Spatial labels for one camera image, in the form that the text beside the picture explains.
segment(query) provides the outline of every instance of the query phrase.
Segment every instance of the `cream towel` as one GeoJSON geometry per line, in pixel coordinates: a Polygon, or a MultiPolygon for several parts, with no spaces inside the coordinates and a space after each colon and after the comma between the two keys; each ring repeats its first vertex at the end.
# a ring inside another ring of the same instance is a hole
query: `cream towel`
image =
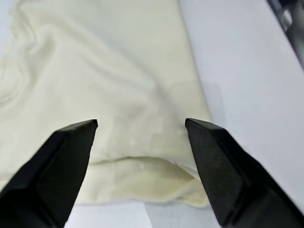
{"type": "Polygon", "coordinates": [[[206,203],[186,117],[209,120],[177,0],[20,0],[0,62],[0,187],[58,128],[99,128],[77,201],[206,203]]]}

